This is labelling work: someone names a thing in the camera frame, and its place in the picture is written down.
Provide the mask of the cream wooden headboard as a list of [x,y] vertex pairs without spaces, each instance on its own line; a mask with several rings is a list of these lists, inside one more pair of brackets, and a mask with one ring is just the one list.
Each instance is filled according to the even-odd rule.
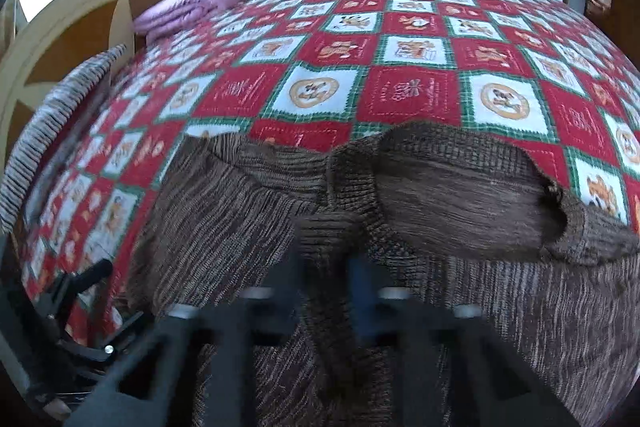
[[17,35],[1,60],[1,160],[55,83],[113,46],[142,47],[132,21],[160,0],[54,0]]

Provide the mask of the striped pillow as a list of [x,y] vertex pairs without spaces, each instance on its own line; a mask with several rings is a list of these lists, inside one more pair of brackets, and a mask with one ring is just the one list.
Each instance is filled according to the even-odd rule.
[[82,102],[127,51],[125,43],[75,67],[44,97],[11,150],[1,179],[1,233],[10,233],[51,146],[58,141]]

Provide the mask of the brown knitted sweater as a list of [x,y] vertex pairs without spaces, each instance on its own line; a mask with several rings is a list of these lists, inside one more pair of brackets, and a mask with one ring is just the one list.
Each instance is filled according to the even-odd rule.
[[622,182],[576,158],[567,190],[514,145],[409,122],[330,153],[228,133],[183,139],[143,225],[130,309],[230,303],[297,245],[317,289],[257,352],[263,426],[387,426],[390,365],[357,346],[351,255],[424,303],[475,305],[584,426],[639,377],[639,239]]

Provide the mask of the pink folded blanket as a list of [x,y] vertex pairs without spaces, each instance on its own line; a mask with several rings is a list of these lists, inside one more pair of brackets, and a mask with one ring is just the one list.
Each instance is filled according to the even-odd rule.
[[216,15],[245,0],[162,0],[134,20],[134,33],[147,44],[189,29],[207,15]]

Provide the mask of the red checkered bear quilt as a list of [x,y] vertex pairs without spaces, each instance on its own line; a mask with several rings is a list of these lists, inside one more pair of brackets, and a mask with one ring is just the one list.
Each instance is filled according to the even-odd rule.
[[187,136],[332,150],[409,120],[484,131],[639,224],[639,72],[556,0],[245,0],[134,54],[28,232],[37,300],[61,272],[114,272],[73,305],[81,343],[118,329],[130,251]]

